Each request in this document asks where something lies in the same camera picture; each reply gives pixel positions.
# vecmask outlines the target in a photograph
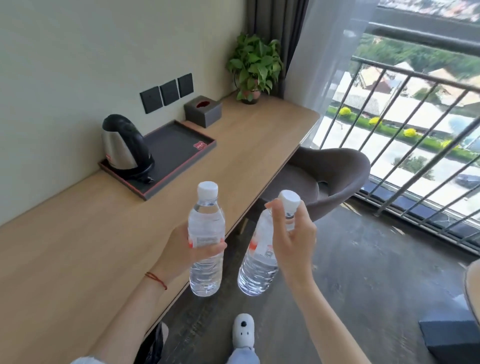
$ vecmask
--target sheer white curtain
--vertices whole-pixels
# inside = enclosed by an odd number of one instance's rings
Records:
[[[310,0],[285,80],[284,99],[315,110],[320,120],[379,0]],[[305,146],[310,146],[320,122]]]

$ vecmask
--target stainless steel kettle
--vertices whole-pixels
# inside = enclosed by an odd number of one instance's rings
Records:
[[[130,120],[118,114],[107,116],[102,124],[102,140],[108,163],[120,177],[153,182],[148,171],[155,161]]]

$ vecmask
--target beige wall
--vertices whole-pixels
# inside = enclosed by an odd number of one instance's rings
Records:
[[[97,169],[100,127],[142,133],[232,91],[244,0],[9,1],[0,12],[0,225]],[[193,73],[195,93],[146,115],[139,92]]]

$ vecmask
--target plastic bottle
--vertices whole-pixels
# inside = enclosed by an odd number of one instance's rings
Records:
[[[188,216],[189,243],[193,247],[216,244],[225,238],[225,217],[218,206],[218,185],[201,182],[197,188],[198,202]],[[190,268],[190,287],[197,296],[211,296],[222,281],[223,252],[195,263]]]
[[[287,230],[295,227],[294,214],[300,204],[300,197],[293,191],[283,190],[278,196],[285,209]],[[270,286],[278,271],[273,251],[272,211],[266,209],[258,219],[257,227],[239,270],[238,285],[249,296],[257,296]]]

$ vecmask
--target dark floor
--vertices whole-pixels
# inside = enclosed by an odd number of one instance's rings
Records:
[[[372,212],[370,205],[350,199],[316,223],[315,280],[372,364],[435,363],[417,321],[462,293],[465,266],[475,258]],[[281,274],[258,297],[238,289],[253,229],[251,223],[241,236],[228,239],[218,293],[198,298],[187,289],[169,310],[161,364],[225,363],[232,351],[231,325],[242,312],[255,319],[255,350],[263,364],[320,362]]]

